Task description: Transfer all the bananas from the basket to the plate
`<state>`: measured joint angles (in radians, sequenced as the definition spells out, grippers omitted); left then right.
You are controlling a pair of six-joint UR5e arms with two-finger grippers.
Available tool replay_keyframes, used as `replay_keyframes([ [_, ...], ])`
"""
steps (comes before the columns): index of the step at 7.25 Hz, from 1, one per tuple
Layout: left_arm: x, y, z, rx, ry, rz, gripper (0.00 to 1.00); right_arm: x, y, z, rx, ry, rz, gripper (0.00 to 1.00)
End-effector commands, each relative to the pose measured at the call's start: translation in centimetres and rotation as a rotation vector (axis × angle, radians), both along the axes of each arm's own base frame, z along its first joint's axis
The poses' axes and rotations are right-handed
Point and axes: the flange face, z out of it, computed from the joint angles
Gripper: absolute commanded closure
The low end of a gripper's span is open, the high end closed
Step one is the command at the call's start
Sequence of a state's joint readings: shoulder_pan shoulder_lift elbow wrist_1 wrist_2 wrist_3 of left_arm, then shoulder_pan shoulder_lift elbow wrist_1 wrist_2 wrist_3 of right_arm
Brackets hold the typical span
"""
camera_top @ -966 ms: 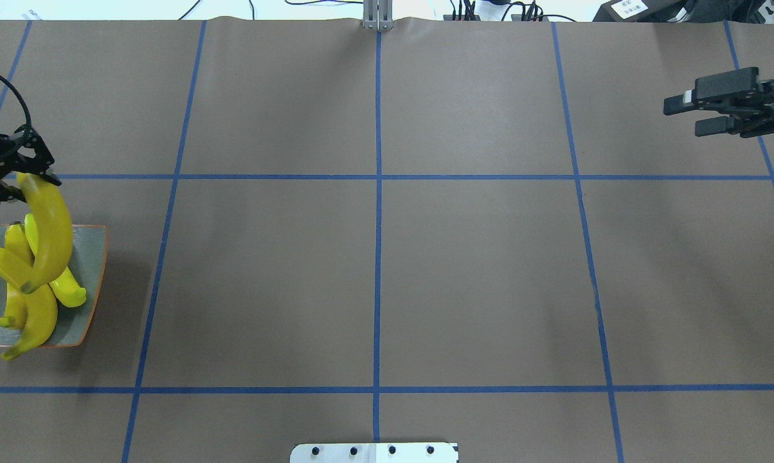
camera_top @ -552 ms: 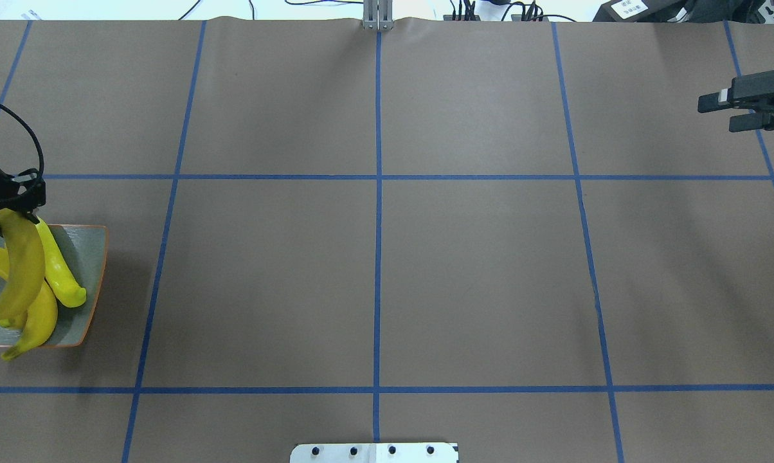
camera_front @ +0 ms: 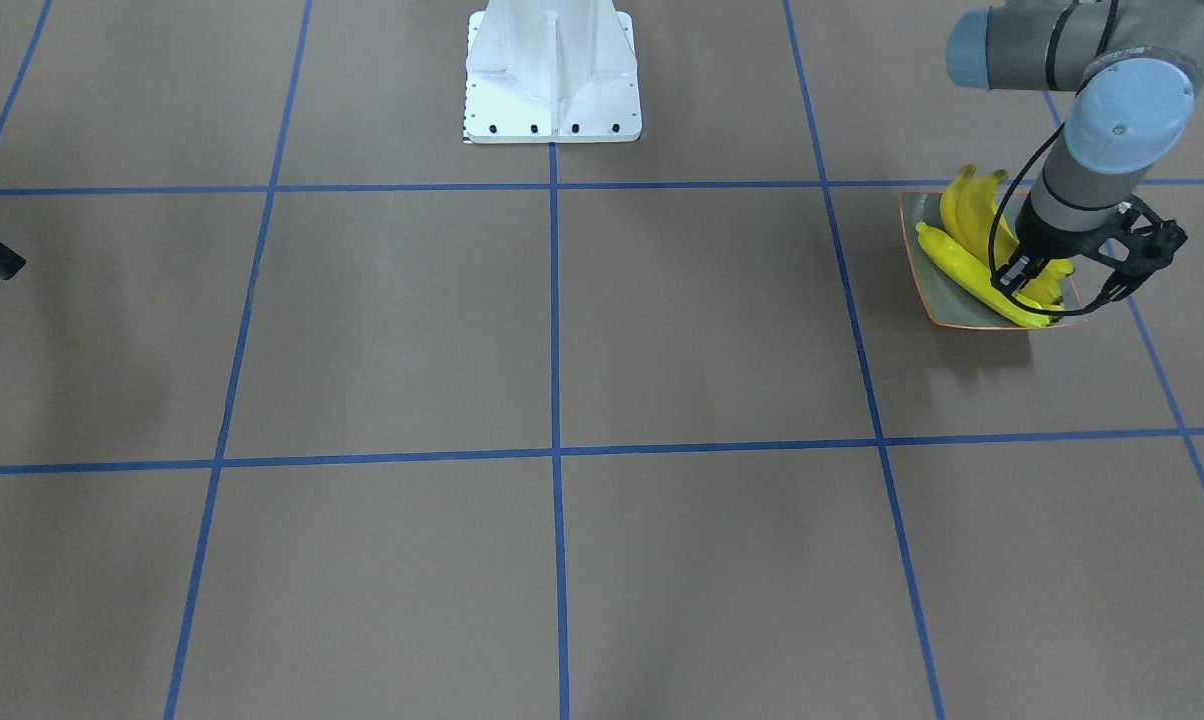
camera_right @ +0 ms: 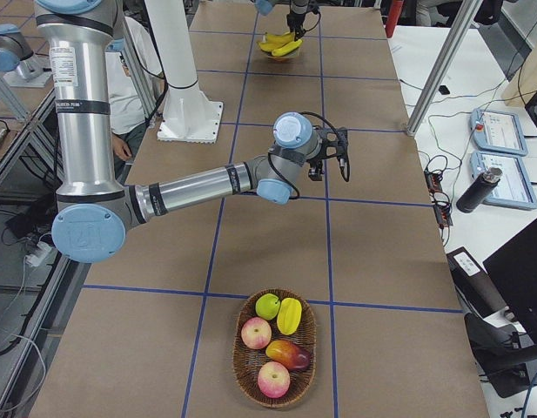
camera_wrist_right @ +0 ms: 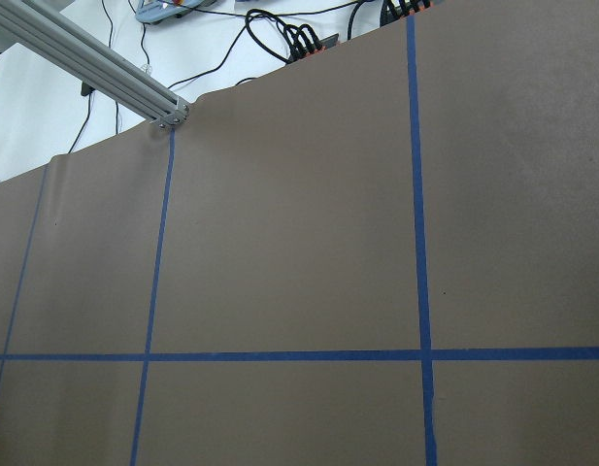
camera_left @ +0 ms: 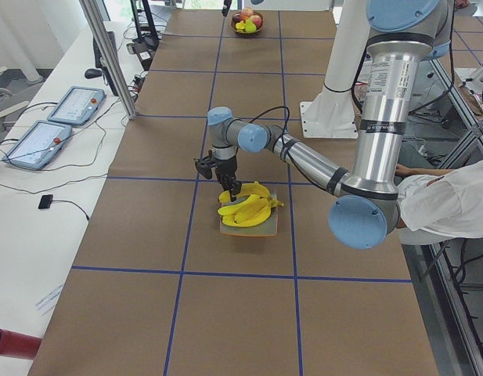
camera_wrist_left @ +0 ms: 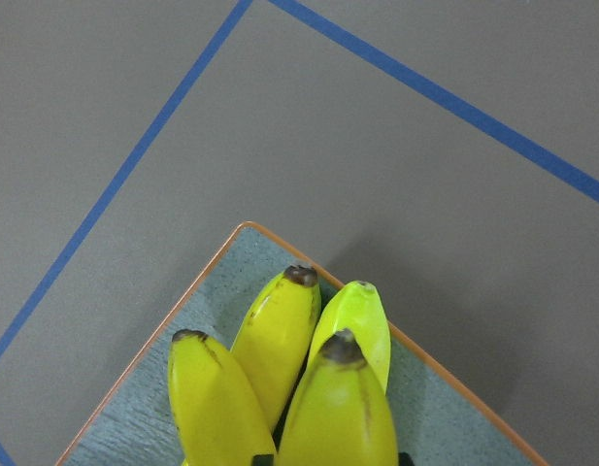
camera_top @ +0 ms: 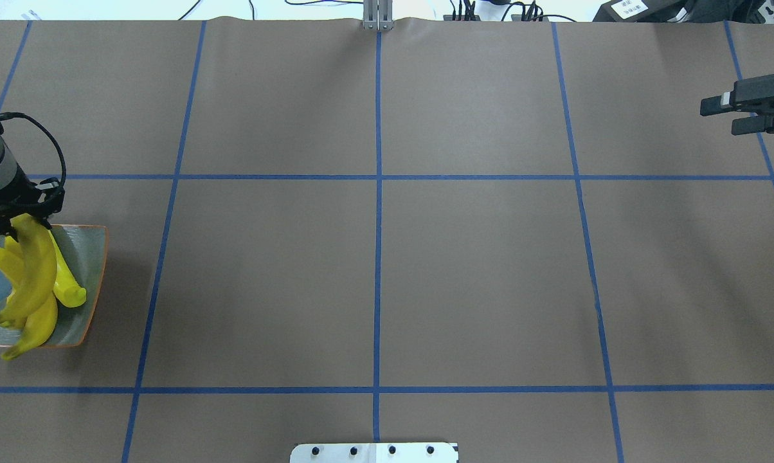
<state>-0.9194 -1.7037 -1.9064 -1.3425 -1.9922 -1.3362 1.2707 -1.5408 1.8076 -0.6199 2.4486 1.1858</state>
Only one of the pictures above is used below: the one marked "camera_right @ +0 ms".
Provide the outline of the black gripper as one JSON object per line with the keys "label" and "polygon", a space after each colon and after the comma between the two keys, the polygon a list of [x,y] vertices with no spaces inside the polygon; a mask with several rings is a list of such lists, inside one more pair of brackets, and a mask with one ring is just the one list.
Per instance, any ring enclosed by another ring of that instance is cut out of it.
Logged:
{"label": "black gripper", "polygon": [[324,161],[329,159],[327,152],[329,144],[330,141],[328,139],[322,138],[317,144],[316,149],[306,158],[306,162],[309,165],[308,178],[311,181],[321,181],[323,179]]}
{"label": "black gripper", "polygon": [[307,0],[291,0],[286,22],[290,32],[294,33],[294,40],[298,41],[305,35],[302,27],[307,13]]}

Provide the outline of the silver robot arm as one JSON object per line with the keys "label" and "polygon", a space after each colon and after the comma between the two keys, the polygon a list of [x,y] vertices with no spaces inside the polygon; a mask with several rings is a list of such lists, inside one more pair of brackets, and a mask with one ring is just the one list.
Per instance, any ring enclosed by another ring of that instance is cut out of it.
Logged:
{"label": "silver robot arm", "polygon": [[122,185],[116,159],[129,149],[112,137],[106,55],[130,44],[119,1],[38,1],[38,29],[46,37],[64,180],[57,189],[53,243],[64,256],[95,263],[113,256],[127,232],[152,217],[212,199],[255,191],[283,205],[299,196],[304,165],[317,174],[326,155],[326,133],[308,115],[287,112],[273,126],[266,155],[172,182]]}
{"label": "silver robot arm", "polygon": [[[267,16],[272,12],[277,0],[255,0],[254,5],[259,14]],[[303,26],[308,12],[308,0],[290,0],[289,11],[286,15],[286,23],[290,32],[295,36],[295,40],[302,38],[306,30]]]}

